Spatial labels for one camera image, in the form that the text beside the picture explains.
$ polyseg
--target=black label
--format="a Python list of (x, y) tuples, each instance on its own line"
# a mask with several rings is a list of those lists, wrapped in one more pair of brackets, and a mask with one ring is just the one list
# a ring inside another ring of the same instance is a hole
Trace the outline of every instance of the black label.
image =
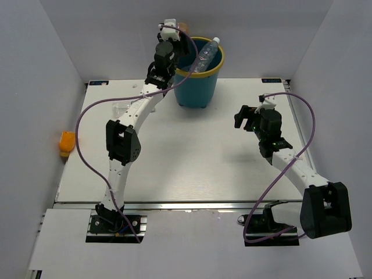
[(280, 78), (261, 78), (262, 83), (281, 83)]
[(89, 85), (108, 85), (109, 81), (108, 80), (94, 80), (90, 81)]

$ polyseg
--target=yellow bucket rim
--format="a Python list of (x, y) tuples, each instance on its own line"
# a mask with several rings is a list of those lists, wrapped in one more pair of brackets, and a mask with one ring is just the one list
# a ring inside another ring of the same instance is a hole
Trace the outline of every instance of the yellow bucket rim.
[[(207, 42), (211, 42), (211, 39), (208, 39), (208, 38), (205, 38), (205, 37), (191, 37), (192, 39), (197, 39), (197, 40), (202, 40), (202, 41), (207, 41)], [(215, 73), (217, 73), (222, 65), (223, 65), (223, 62), (225, 61), (225, 53), (222, 49), (222, 47), (219, 45), (219, 50), (221, 52), (221, 61), (220, 63), (214, 67), (212, 70), (209, 70), (209, 71), (204, 71), (202, 73), (192, 73), (190, 77), (192, 78), (203, 78), (203, 77), (209, 77), (209, 76), (212, 76), (214, 75)], [(183, 76), (183, 77), (186, 77), (188, 75), (188, 72), (187, 71), (182, 71), (181, 69), (177, 68), (176, 70), (176, 73)]]

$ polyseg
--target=trash bin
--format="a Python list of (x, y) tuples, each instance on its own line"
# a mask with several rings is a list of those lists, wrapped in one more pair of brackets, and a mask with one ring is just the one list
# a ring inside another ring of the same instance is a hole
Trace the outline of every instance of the trash bin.
[[(195, 42), (198, 51), (200, 51), (207, 42), (211, 41), (211, 39), (203, 37), (193, 37), (192, 39)], [(191, 48), (191, 53), (189, 55), (180, 58), (176, 75), (174, 76), (175, 84), (179, 83), (187, 76), (188, 72), (181, 69), (192, 65), (196, 55), (197, 53), (195, 53), (194, 48)], [(188, 108), (207, 107), (207, 104), (213, 97), (217, 78), (223, 65), (224, 58), (225, 54), (222, 47), (219, 45), (219, 50), (207, 71), (192, 73), (188, 80), (174, 89), (177, 102), (180, 106), (186, 106)]]

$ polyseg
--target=wall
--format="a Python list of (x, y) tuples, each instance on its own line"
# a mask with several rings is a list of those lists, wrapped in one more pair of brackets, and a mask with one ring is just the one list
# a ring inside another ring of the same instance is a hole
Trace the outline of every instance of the wall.
[(80, 76), (144, 78), (157, 25), (187, 22), (192, 35), (219, 36), (220, 77), (291, 78), (332, 0), (41, 0)]
[[(311, 151), (318, 171), (349, 189), (350, 238), (365, 278), (372, 278), (371, 15), (372, 1), (334, 1), (292, 80), (316, 113)], [(307, 110), (296, 103), (296, 111), (309, 132)]]
[(24, 277), (42, 214), (63, 164), (84, 84), (38, 0), (0, 9), (0, 273)]

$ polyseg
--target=white bottle cap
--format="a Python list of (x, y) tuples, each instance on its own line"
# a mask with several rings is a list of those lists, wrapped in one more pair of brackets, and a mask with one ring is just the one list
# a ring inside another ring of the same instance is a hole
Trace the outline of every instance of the white bottle cap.
[(213, 40), (216, 41), (218, 44), (220, 44), (220, 39), (219, 38), (214, 37)]

